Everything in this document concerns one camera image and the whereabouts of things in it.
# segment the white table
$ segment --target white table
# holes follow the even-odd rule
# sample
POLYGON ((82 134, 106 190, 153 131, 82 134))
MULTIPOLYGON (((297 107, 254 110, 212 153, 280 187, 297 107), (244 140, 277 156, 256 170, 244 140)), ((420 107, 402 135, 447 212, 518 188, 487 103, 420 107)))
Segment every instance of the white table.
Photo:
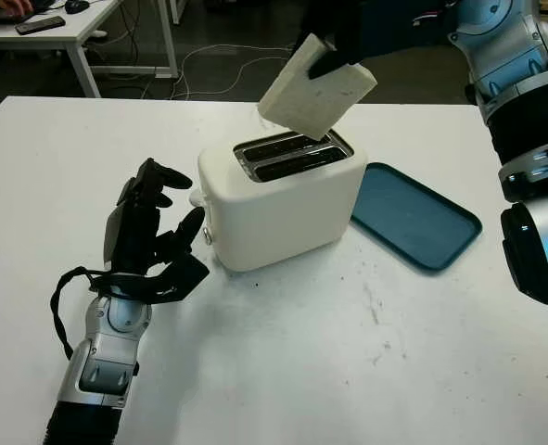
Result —
MULTIPOLYGON (((548 444, 548 308, 507 271, 507 204, 477 110, 363 105, 337 130, 476 213, 481 237, 435 277, 353 227, 244 274, 196 240, 211 274, 155 308, 117 444, 548 444)), ((49 298, 61 273, 102 266, 105 221, 138 166, 151 156, 196 180, 201 149, 279 131, 254 104, 1 104, 0 445, 41 441, 67 365, 49 298)), ((162 230, 191 208, 169 195, 162 230)), ((62 300, 72 343, 84 281, 62 300)))
POLYGON ((52 30, 36 32, 28 35, 19 35, 14 25, 0 25, 0 49, 61 49, 70 56, 78 81, 87 97, 100 97, 93 72, 134 72, 137 74, 157 73, 160 76, 178 76, 174 54, 174 44, 168 19, 166 0, 157 0, 161 18, 161 26, 165 39, 169 67, 90 67, 82 45, 90 34, 108 18, 121 4, 121 0, 102 0, 92 3, 88 9, 78 14, 67 14, 64 9, 53 10, 48 15, 34 16, 27 20, 36 21, 52 16, 61 16, 66 20, 66 26, 52 30))

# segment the silver robotic arm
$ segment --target silver robotic arm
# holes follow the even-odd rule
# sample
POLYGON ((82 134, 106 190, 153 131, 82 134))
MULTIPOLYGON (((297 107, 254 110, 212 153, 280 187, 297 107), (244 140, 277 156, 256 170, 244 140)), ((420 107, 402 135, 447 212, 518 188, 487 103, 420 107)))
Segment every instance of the silver robotic arm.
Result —
POLYGON ((68 370, 47 425, 45 445, 110 444, 137 375, 137 349, 150 324, 151 305, 181 301, 208 275, 191 255, 191 242, 203 224, 197 208, 176 232, 157 236, 159 209, 172 201, 164 187, 187 189, 191 180, 148 159, 123 188, 105 232, 105 272, 78 267, 61 277, 51 298, 55 328, 68 370), (156 276, 148 270, 166 267, 156 276), (86 335, 73 350, 59 318, 59 295, 72 278, 86 275, 97 293, 86 312, 86 335))
POLYGON ((366 57, 448 38, 470 68, 467 96, 479 106, 501 163, 504 251, 520 291, 548 305, 548 24, 538 0, 312 0, 301 39, 334 35, 337 51, 312 79, 366 57))
POLYGON ((475 98, 510 202, 503 242, 519 290, 548 304, 548 23, 534 0, 464 0, 449 39, 470 67, 475 98))

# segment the black cable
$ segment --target black cable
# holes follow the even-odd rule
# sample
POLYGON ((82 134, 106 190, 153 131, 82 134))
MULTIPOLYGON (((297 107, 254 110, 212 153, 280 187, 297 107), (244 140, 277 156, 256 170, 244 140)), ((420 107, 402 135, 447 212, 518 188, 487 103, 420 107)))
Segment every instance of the black cable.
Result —
POLYGON ((137 42, 135 41, 135 30, 137 28, 137 24, 139 21, 139 9, 138 9, 138 16, 136 19, 134 19, 134 16, 132 13, 125 7, 125 5, 121 6, 119 9, 121 13, 121 19, 123 20, 123 24, 125 25, 125 29, 127 30, 127 33, 129 34, 130 38, 130 52, 129 52, 129 63, 133 63, 134 65, 137 64, 137 60, 139 58, 139 47, 137 46, 137 42), (129 28, 129 24, 127 23, 127 19, 125 18, 125 12, 129 14, 130 18, 134 20, 134 26, 132 29, 129 28))
POLYGON ((137 27, 139 25, 139 22, 140 22, 140 18, 142 16, 142 6, 141 6, 141 3, 140 3, 140 0, 137 0, 136 1, 136 12, 135 12, 135 17, 134 17, 134 14, 132 14, 132 12, 129 10, 129 8, 126 6, 126 5, 123 5, 123 9, 125 9, 125 12, 129 15, 130 19, 132 19, 134 21, 134 28, 132 29, 132 45, 135 47, 135 60, 134 60, 134 65, 137 65, 137 62, 139 60, 139 47, 137 45, 137 41, 135 40, 135 33, 137 32, 137 27))

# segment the toaster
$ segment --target toaster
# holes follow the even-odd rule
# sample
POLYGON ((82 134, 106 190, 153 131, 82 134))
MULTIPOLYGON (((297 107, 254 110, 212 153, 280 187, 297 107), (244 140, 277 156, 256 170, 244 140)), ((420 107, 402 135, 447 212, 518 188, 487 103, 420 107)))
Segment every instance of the toaster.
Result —
POLYGON ((367 157, 335 132, 315 141, 283 133, 198 160, 204 236, 222 264, 245 272, 340 238, 367 157))

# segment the cable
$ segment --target cable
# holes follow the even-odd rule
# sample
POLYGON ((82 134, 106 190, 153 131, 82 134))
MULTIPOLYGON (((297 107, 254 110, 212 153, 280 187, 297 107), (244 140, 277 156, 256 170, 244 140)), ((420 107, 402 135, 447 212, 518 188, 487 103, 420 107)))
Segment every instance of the cable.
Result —
MULTIPOLYGON (((103 88, 103 93, 105 93, 107 91, 114 91, 114 90, 139 90, 142 93, 144 93, 144 88, 142 86, 138 86, 138 85, 122 85, 122 86, 112 86, 110 88, 103 88)), ((153 99, 153 100, 156 99, 156 97, 154 97, 148 91, 146 91, 146 96, 149 99, 153 99)))
POLYGON ((249 65, 252 65, 256 62, 263 61, 263 60, 284 60, 284 61, 286 61, 287 58, 286 57, 260 57, 260 58, 255 58, 255 59, 251 60, 250 62, 247 62, 246 64, 244 64, 243 66, 240 67, 240 70, 238 71, 238 74, 236 75, 235 81, 228 88, 225 88, 221 91, 193 91, 193 92, 190 92, 187 89, 186 93, 181 93, 179 95, 173 95, 172 98, 176 98, 176 97, 180 97, 180 96, 184 95, 185 100, 189 100, 189 97, 191 95, 223 95, 225 93, 228 93, 229 91, 232 91, 233 89, 235 89, 236 85, 240 82, 240 78, 243 75, 243 70, 245 70, 246 67, 248 67, 249 65))
POLYGON ((150 78, 150 80, 146 84, 146 88, 144 88, 144 91, 142 92, 142 95, 140 95, 140 99, 144 99, 146 97, 147 90, 150 87, 150 85, 154 82, 155 79, 156 79, 156 67, 154 67, 154 74, 152 74, 152 77, 150 78))
POLYGON ((187 54, 183 58, 183 62, 181 63, 181 77, 179 77, 177 82, 174 83, 172 94, 169 97, 169 100, 173 100, 175 98, 176 88, 174 88, 174 87, 176 87, 176 85, 178 85, 180 82, 185 83, 185 90, 187 92, 189 92, 189 83, 187 82, 187 79, 186 79, 186 76, 185 76, 185 63, 186 63, 186 61, 191 56, 193 56, 193 55, 195 55, 195 54, 197 54, 201 51, 206 51, 208 49, 221 48, 221 47, 256 49, 256 50, 260 50, 260 51, 284 51, 284 52, 287 52, 287 53, 292 52, 292 50, 287 48, 287 47, 263 47, 263 46, 251 46, 251 45, 248 45, 248 44, 211 44, 211 45, 208 45, 208 46, 202 46, 201 48, 198 48, 195 51, 191 51, 189 54, 187 54))
POLYGON ((130 48, 132 48, 132 46, 135 48, 135 61, 133 62, 134 65, 137 65, 137 61, 139 60, 139 55, 140 55, 139 46, 137 45, 137 41, 135 40, 135 33, 137 32, 137 25, 139 24, 140 17, 142 16, 142 7, 141 7, 140 2, 141 2, 141 0, 137 0, 137 2, 136 2, 137 11, 136 11, 136 14, 135 14, 135 18, 134 18, 134 15, 129 10, 129 8, 126 5, 123 5, 123 9, 125 10, 125 12, 127 12, 127 14, 129 14, 130 19, 132 19, 134 21, 134 26, 132 27, 132 34, 131 34, 132 44, 130 45, 130 48))

